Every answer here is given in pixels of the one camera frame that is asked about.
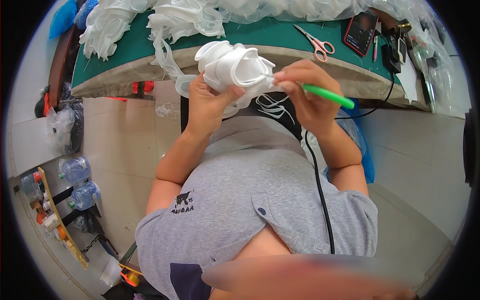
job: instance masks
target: black adapter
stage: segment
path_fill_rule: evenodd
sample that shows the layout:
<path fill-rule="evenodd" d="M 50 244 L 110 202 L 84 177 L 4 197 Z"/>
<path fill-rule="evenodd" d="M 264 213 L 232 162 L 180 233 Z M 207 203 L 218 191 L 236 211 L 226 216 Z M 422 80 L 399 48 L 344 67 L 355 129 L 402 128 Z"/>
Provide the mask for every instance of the black adapter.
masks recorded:
<path fill-rule="evenodd" d="M 402 72 L 398 52 L 391 45 L 385 44 L 382 46 L 382 62 L 384 67 L 390 72 L 394 74 Z"/>

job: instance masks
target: chain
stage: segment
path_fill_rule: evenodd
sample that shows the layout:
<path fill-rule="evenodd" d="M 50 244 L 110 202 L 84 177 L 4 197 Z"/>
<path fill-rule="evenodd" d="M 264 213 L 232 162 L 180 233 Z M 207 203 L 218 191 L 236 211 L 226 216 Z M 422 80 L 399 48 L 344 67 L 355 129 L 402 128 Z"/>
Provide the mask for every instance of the chain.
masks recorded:
<path fill-rule="evenodd" d="M 95 242 L 98 241 L 98 237 L 100 237 L 100 235 L 97 235 L 97 236 L 93 239 L 93 241 L 90 242 L 90 245 L 88 245 L 85 249 L 81 250 L 80 252 L 81 252 L 81 253 L 87 252 L 87 251 L 93 246 L 93 244 L 95 244 Z"/>

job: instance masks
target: red phone case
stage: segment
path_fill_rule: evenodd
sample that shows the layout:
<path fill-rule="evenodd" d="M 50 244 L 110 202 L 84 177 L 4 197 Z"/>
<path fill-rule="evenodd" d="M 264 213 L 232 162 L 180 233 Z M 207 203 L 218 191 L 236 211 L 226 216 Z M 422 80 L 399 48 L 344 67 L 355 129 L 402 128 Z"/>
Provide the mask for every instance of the red phone case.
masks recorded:
<path fill-rule="evenodd" d="M 351 44 L 349 44 L 349 43 L 346 41 L 347 35 L 348 35 L 348 31 L 350 30 L 350 26 L 352 26 L 353 18 L 354 18 L 354 17 L 352 17 L 352 18 L 350 19 L 350 23 L 348 24 L 347 32 L 345 32 L 345 35 L 344 35 L 344 37 L 343 37 L 343 43 L 344 43 L 345 45 L 347 45 L 348 47 L 352 48 L 352 49 L 353 49 L 355 52 L 357 52 L 358 54 L 360 54 L 360 56 L 367 56 L 368 50 L 370 50 L 370 45 L 372 44 L 372 41 L 373 41 L 373 37 L 372 37 L 372 39 L 370 40 L 370 42 L 368 43 L 367 52 L 366 52 L 365 54 L 363 54 L 363 53 L 361 53 L 360 51 L 358 51 L 355 47 L 353 47 Z"/>

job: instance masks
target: green cutting mat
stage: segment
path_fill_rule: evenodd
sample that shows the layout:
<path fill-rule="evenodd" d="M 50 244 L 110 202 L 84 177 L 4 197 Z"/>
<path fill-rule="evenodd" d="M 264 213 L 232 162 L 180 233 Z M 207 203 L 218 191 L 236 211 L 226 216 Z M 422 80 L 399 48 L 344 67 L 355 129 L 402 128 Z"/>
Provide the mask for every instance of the green cutting mat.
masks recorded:
<path fill-rule="evenodd" d="M 83 55 L 84 46 L 81 45 L 73 73 L 72 87 L 129 61 L 154 55 L 155 49 L 152 41 L 147 39 L 150 35 L 150 28 L 145 28 L 148 23 L 148 15 L 151 13 L 153 11 L 140 13 L 135 17 L 130 30 L 125 32 L 123 37 L 117 42 L 117 50 L 108 58 L 108 61 L 102 61 L 102 59 L 93 55 L 90 61 L 88 61 L 85 55 Z M 295 22 L 295 24 L 319 40 L 332 43 L 335 47 L 335 53 L 329 54 L 330 57 L 361 66 L 367 70 L 370 69 L 372 72 L 390 80 L 390 73 L 382 65 L 382 54 L 380 51 L 380 46 L 385 42 L 379 38 L 379 51 L 375 63 L 372 61 L 373 47 L 370 47 L 365 57 L 354 54 L 353 50 L 342 42 L 348 23 L 349 20 L 329 21 L 325 22 L 324 27 L 321 28 L 322 22 Z M 292 24 L 293 22 L 277 21 L 275 18 L 263 18 L 258 22 L 246 25 L 230 22 L 223 24 L 227 38 L 217 39 L 214 36 L 208 37 L 201 34 L 184 36 L 175 44 L 172 44 L 171 48 L 172 50 L 177 50 L 201 46 L 216 40 L 228 40 L 232 45 L 242 43 L 313 51 L 313 46 L 309 40 L 295 29 Z M 397 77 L 395 77 L 395 83 L 400 84 Z"/>

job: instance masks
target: green marker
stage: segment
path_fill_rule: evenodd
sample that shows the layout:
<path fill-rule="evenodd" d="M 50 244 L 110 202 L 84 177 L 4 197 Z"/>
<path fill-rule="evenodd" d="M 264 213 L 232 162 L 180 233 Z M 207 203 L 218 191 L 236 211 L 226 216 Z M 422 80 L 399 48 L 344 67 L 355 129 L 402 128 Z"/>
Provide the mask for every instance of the green marker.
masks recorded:
<path fill-rule="evenodd" d="M 345 98 L 343 96 L 340 96 L 339 94 L 331 92 L 327 89 L 321 88 L 319 86 L 312 85 L 312 84 L 303 84 L 302 88 L 307 92 L 313 93 L 325 99 L 336 102 L 345 108 L 353 109 L 355 107 L 355 103 L 352 100 Z"/>

